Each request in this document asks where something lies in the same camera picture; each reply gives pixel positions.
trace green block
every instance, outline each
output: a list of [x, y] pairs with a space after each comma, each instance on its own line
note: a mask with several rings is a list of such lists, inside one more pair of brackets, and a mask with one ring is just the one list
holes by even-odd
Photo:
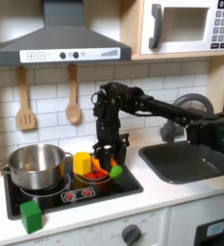
[[123, 168], [120, 165], [116, 165], [112, 167], [110, 172], [110, 177], [113, 179], [118, 179], [123, 173]]
[[41, 210], [35, 201], [20, 205], [21, 220], [28, 234], [42, 229]]

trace yellow block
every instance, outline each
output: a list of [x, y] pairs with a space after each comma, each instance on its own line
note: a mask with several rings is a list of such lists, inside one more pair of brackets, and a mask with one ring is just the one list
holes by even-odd
[[79, 152], [73, 158], [73, 172], [86, 175], [91, 172], [91, 155], [87, 152]]

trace grey faucet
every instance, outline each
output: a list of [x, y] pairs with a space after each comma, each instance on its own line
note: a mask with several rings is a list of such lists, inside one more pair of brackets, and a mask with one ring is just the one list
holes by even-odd
[[[179, 97], [173, 103], [173, 105], [180, 107], [182, 104], [190, 101], [197, 101], [202, 103], [207, 110], [205, 114], [208, 115], [214, 114], [214, 109], [211, 101], [207, 97], [201, 94], [191, 93], [191, 94], [183, 95]], [[161, 137], [162, 137], [162, 141], [164, 142], [168, 142], [168, 143], [174, 142], [175, 136], [184, 135], [184, 134], [185, 134], [185, 129], [181, 126], [177, 126], [175, 122], [170, 120], [168, 120], [167, 123], [165, 123], [161, 128]]]

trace grey range hood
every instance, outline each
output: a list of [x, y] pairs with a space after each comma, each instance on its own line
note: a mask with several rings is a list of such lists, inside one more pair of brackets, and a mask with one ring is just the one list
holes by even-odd
[[0, 44], [0, 66], [129, 61], [131, 47], [83, 26], [83, 0], [44, 0], [44, 28]]

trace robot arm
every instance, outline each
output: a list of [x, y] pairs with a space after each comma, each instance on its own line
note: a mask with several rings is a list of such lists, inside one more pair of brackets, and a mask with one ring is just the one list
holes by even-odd
[[101, 90], [94, 95], [97, 96], [93, 103], [98, 138], [93, 146], [94, 156], [99, 160], [101, 168], [109, 173], [112, 170], [111, 161], [121, 166], [124, 164], [129, 146], [129, 135], [119, 135], [119, 111], [135, 116], [161, 116], [172, 120], [186, 128], [188, 143], [204, 144], [224, 154], [224, 112], [203, 116], [197, 111], [184, 110], [155, 100], [138, 87], [119, 83], [101, 86]]

